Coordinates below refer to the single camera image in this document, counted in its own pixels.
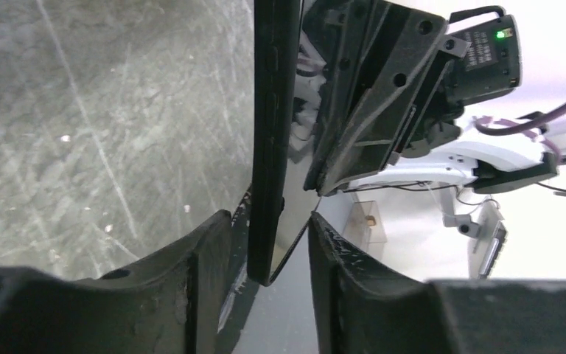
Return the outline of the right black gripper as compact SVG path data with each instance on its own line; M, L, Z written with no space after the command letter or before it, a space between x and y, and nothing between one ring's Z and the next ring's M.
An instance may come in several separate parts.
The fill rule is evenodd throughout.
M494 5L452 13L449 23L488 13L496 17L451 34L469 48L447 68L444 17L389 1L315 1L302 30L325 60L326 81L304 189L327 195L398 153L426 156L461 135L455 121L468 105L513 92L522 74L514 17Z

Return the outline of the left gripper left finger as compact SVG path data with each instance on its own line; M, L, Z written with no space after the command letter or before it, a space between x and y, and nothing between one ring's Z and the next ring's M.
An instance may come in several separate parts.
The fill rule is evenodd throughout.
M0 353L213 353L231 215L99 279L0 268Z

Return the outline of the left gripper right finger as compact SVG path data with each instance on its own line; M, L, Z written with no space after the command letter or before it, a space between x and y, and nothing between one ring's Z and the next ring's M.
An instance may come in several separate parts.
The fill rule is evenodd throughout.
M412 280L308 223L320 353L566 353L566 281Z

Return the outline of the black phone case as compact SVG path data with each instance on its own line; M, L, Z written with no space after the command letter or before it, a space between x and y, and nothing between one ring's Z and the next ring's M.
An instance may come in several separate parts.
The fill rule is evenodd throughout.
M302 1L254 3L254 157L248 277L269 286L274 279L273 253L284 209L284 182Z

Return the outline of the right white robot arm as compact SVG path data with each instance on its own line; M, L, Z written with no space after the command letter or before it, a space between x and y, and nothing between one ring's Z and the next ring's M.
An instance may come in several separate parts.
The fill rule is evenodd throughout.
M432 181L479 194L554 177L549 119L464 119L521 83L520 36L499 6L449 18L387 1L317 1L301 28L318 105L306 190Z

